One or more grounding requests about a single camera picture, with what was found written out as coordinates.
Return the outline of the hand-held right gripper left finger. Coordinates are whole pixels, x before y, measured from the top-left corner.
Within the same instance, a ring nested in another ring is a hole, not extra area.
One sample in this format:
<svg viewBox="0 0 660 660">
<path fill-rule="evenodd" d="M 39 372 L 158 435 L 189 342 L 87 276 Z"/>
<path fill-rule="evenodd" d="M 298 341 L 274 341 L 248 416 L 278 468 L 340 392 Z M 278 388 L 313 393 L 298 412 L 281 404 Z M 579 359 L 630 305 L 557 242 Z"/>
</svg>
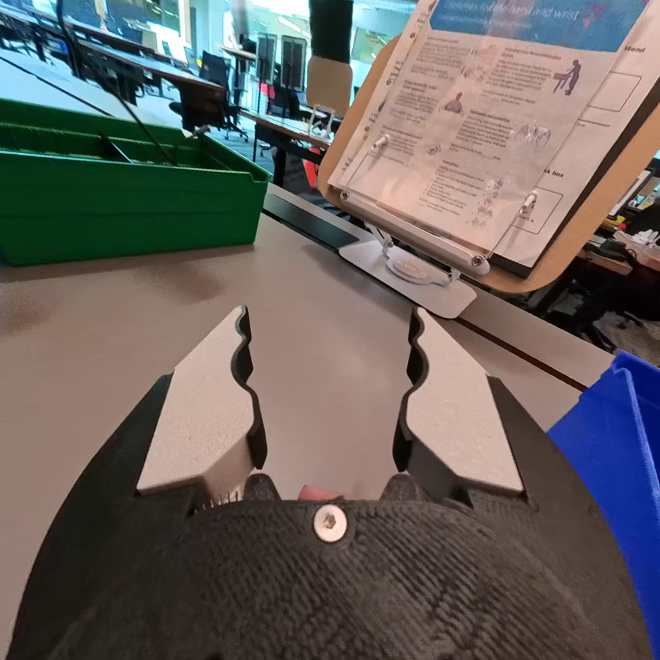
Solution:
<svg viewBox="0 0 660 660">
<path fill-rule="evenodd" d="M 267 440 L 253 372 L 248 308 L 235 307 L 174 368 L 136 485 L 146 496 L 192 486 L 202 505 L 243 497 Z"/>
</svg>

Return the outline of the green plastic bin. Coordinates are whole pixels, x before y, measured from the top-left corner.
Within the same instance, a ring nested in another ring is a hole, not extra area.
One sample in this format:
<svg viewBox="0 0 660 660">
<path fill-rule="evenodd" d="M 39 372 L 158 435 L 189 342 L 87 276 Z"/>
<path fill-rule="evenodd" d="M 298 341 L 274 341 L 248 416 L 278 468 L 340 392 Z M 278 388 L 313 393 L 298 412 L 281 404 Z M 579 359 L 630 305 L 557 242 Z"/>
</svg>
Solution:
<svg viewBox="0 0 660 660">
<path fill-rule="evenodd" d="M 1 100 L 1 262 L 249 245 L 270 180 L 207 135 Z"/>
</svg>

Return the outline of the small wooden document stand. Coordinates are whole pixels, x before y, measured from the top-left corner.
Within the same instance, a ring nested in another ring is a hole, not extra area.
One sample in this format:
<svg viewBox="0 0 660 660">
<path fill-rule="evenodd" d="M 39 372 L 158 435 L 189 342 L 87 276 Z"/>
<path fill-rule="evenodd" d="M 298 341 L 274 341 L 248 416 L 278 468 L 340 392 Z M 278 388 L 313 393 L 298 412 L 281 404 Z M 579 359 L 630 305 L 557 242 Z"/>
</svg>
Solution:
<svg viewBox="0 0 660 660">
<path fill-rule="evenodd" d="M 350 64 L 312 55 L 308 62 L 306 101 L 311 108 L 308 132 L 316 131 L 319 120 L 327 120 L 324 139 L 329 139 L 333 121 L 343 119 L 351 104 L 352 69 Z"/>
</svg>

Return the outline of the black office chair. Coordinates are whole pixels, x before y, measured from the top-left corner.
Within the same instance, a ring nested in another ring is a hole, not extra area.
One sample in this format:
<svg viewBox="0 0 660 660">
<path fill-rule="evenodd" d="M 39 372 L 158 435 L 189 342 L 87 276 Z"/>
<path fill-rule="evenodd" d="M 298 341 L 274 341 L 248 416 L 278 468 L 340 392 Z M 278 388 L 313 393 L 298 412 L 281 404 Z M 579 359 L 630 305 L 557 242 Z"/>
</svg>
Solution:
<svg viewBox="0 0 660 660">
<path fill-rule="evenodd" d="M 192 133 L 209 126 L 229 132 L 235 131 L 247 143 L 248 134 L 238 126 L 238 106 L 230 102 L 228 68 L 224 59 L 208 52 L 202 53 L 200 82 L 173 82 L 179 92 L 179 102 L 171 102 L 170 110 L 177 113 L 183 129 Z"/>
</svg>

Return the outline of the large blue plastic bin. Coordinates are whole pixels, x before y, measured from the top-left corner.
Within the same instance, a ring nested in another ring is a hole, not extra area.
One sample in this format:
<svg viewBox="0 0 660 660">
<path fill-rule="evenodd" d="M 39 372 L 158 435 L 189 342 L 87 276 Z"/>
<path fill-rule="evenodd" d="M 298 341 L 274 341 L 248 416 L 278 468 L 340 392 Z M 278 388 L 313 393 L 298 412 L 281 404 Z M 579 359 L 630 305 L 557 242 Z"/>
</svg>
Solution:
<svg viewBox="0 0 660 660">
<path fill-rule="evenodd" d="M 616 538 L 658 659 L 659 368 L 619 352 L 548 434 Z"/>
</svg>

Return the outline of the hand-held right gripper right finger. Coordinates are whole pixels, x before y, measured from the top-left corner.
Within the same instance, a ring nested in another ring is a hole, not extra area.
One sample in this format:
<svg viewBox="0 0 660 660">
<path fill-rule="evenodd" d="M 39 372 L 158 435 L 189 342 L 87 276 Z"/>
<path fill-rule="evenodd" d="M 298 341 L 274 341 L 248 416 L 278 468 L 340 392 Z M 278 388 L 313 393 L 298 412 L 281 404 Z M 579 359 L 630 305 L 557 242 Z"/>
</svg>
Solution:
<svg viewBox="0 0 660 660">
<path fill-rule="evenodd" d="M 401 400 L 393 459 L 434 502 L 470 492 L 523 498 L 525 487 L 491 376 L 424 308 L 408 331 L 410 388 Z"/>
</svg>

